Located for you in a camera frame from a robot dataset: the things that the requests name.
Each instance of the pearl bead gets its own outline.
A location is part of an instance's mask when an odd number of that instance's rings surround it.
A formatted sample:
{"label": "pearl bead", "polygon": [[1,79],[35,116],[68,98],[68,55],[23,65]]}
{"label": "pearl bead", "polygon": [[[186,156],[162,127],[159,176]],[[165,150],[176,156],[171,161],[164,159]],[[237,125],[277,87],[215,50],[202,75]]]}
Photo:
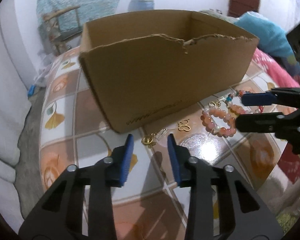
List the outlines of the pearl bead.
{"label": "pearl bead", "polygon": [[210,122],[210,123],[208,123],[208,128],[209,129],[213,129],[215,127],[215,124],[214,124],[214,122]]}
{"label": "pearl bead", "polygon": [[222,134],[222,135],[224,135],[225,132],[226,132],[226,128],[221,127],[219,133]]}
{"label": "pearl bead", "polygon": [[220,128],[221,128],[221,127],[217,125],[217,126],[214,127],[213,131],[217,133],[217,132],[220,131]]}

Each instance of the cardboard box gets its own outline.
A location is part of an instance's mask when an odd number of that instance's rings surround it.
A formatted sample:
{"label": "cardboard box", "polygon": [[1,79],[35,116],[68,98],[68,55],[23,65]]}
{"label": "cardboard box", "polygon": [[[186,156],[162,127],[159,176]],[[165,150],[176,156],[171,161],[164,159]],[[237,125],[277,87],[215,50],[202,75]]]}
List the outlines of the cardboard box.
{"label": "cardboard box", "polygon": [[240,82],[257,44],[203,13],[138,11],[86,23],[79,61],[111,127],[127,132]]}

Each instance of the tiled table surface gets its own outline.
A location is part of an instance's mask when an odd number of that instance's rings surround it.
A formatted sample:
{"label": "tiled table surface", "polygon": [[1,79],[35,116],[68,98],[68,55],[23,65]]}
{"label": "tiled table surface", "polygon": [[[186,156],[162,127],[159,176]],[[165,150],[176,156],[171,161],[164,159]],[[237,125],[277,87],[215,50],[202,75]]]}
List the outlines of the tiled table surface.
{"label": "tiled table surface", "polygon": [[[109,128],[93,99],[78,63],[79,48],[59,56],[50,71],[42,110],[40,138],[40,172],[46,190],[70,164],[90,166],[123,145],[127,134]],[[254,62],[235,90],[263,92],[277,86]],[[184,239],[190,193],[174,182],[167,152],[167,135],[173,133],[177,144],[188,147],[191,155],[223,167],[234,166],[258,189],[266,180],[286,146],[273,134],[237,133],[223,138],[209,134],[200,120],[202,109],[226,96],[231,89],[210,96],[178,113],[134,130],[134,155],[128,180],[123,188],[113,190],[114,219],[118,234],[127,239]],[[241,105],[239,98],[234,104]],[[293,109],[280,106],[280,111]],[[266,106],[264,112],[278,111]],[[179,131],[177,123],[189,119],[191,130]],[[227,126],[213,117],[220,126]],[[152,149],[144,146],[144,135],[167,128],[168,132]],[[217,196],[213,197],[215,234],[218,233]],[[86,205],[83,228],[86,230]]]}

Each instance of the beaded bracelet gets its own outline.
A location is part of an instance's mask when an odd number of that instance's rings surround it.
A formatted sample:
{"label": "beaded bracelet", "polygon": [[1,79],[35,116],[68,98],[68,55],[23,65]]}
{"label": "beaded bracelet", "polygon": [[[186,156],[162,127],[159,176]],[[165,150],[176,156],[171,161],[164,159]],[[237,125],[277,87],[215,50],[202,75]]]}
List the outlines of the beaded bracelet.
{"label": "beaded bracelet", "polygon": [[[250,113],[250,111],[244,110],[242,106],[234,105],[232,102],[232,99],[234,96],[239,96],[240,98],[242,98],[242,96],[244,94],[248,94],[248,93],[251,93],[251,92],[239,90],[239,91],[234,91],[234,92],[230,93],[226,97],[226,100],[225,100],[227,107],[229,109],[231,109],[236,115]],[[237,129],[235,128],[235,118],[231,117],[230,114],[227,114],[226,111],[221,110],[219,108],[219,106],[221,106],[219,100],[217,100],[216,102],[209,103],[209,107],[206,107],[202,111],[202,116],[200,117],[200,119],[202,120],[202,125],[206,126],[207,129],[214,135],[217,134],[218,136],[220,136],[220,137],[223,136],[225,138],[232,137],[237,132]],[[254,113],[262,113],[263,109],[264,109],[263,106],[259,106],[258,109],[254,110]],[[211,115],[213,115],[214,117],[223,119],[223,121],[225,123],[227,123],[228,126],[230,126],[230,128],[227,129],[225,127],[220,127],[220,126],[216,125],[212,121],[212,118],[210,117]]]}

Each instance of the blue object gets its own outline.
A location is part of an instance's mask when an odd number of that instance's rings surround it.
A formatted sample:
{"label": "blue object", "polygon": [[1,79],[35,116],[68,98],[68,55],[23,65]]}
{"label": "blue object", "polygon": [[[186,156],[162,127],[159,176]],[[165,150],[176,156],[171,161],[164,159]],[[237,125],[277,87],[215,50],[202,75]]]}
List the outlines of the blue object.
{"label": "blue object", "polygon": [[244,106],[270,106],[277,103],[277,97],[269,92],[244,94],[241,102]]}
{"label": "blue object", "polygon": [[153,10],[154,0],[138,0],[136,4],[137,11]]}
{"label": "blue object", "polygon": [[30,87],[30,89],[28,90],[28,97],[33,96],[33,94],[34,94],[34,89],[35,89],[35,85],[32,85],[32,86]]}
{"label": "blue object", "polygon": [[123,157],[121,167],[120,167],[119,184],[121,185],[121,187],[124,185],[124,183],[127,181],[127,178],[128,178],[131,157],[132,157],[132,153],[133,153],[133,146],[134,146],[133,135],[129,134],[126,139],[126,143],[124,145],[125,152],[124,152],[124,157]]}
{"label": "blue object", "polygon": [[257,36],[259,49],[272,57],[288,57],[293,54],[285,31],[275,23],[254,12],[246,12],[234,25]]}
{"label": "blue object", "polygon": [[181,183],[181,176],[180,176],[180,168],[177,160],[177,154],[175,150],[175,140],[172,134],[168,135],[168,152],[169,152],[169,157],[170,157],[170,162],[171,162],[171,168],[172,168],[172,173],[174,180],[180,186]]}

